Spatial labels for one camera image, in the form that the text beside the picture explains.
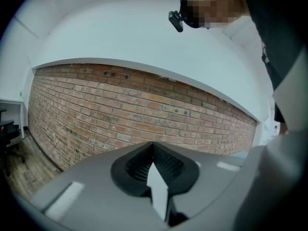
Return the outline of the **white desk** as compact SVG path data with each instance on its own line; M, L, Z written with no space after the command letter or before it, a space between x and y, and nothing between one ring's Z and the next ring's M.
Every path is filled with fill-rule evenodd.
M22 135L22 139L25 138L25 133L24 133L24 127L25 127L25 113L24 113L24 109L25 109L25 105L23 101L19 101L19 100L10 100L10 99L0 99L0 103L5 103L5 104L12 104L12 105L18 105L20 106L19 108L19 129L21 130L21 135Z

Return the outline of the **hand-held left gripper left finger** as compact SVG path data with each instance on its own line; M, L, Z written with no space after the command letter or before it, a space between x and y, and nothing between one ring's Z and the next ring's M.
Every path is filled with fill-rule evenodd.
M76 163L37 191L31 204L74 231L164 231L150 198L133 197L111 178L111 165L137 145Z

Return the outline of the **black office chair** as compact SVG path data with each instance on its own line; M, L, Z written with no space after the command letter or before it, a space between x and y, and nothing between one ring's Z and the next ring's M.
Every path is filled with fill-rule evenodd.
M10 145L13 139L16 139L20 132L16 125L14 125L14 120L2 121L1 115L3 112L6 112L7 109L0 108L0 167L7 177L10 176L10 167L9 167L9 156L18 157L21 159L21 162L24 163L25 157L17 152L14 149L19 149L19 145Z

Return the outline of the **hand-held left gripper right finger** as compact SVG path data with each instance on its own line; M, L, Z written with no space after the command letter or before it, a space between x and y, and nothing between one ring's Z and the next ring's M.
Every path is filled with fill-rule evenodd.
M242 159L153 144L153 231L233 231L238 205L228 187Z

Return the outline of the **person's black clothing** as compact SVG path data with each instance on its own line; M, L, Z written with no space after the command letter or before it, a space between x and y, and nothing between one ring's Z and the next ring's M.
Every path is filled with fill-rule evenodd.
M308 41L308 0L246 0L262 41L262 61L277 89Z

